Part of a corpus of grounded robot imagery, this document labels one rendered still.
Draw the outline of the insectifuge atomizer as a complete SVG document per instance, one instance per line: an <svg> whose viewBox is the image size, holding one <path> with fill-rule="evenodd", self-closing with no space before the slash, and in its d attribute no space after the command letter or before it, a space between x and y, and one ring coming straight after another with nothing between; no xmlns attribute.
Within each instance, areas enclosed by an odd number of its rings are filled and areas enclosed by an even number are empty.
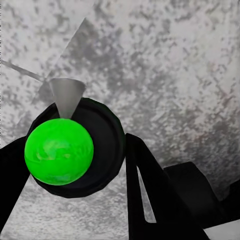
<svg viewBox="0 0 240 240"><path fill-rule="evenodd" d="M82 98L87 84L52 78L55 102L30 125L24 159L42 188L63 198L80 198L104 189L126 158L126 133L103 103Z"/></svg>

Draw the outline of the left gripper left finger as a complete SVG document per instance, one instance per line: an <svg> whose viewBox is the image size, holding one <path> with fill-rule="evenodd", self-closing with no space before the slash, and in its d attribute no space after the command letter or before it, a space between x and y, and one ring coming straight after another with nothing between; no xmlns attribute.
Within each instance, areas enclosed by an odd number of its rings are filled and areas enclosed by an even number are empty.
<svg viewBox="0 0 240 240"><path fill-rule="evenodd" d="M31 175L25 145L24 136L0 149L0 234Z"/></svg>

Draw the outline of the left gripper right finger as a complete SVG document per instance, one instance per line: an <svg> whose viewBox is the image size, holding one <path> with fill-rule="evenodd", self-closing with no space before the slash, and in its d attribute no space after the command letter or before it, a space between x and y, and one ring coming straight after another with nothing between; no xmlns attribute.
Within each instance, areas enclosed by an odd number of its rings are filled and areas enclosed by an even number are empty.
<svg viewBox="0 0 240 240"><path fill-rule="evenodd" d="M145 142L125 137L129 240L210 240ZM137 167L156 223L145 220Z"/></svg>

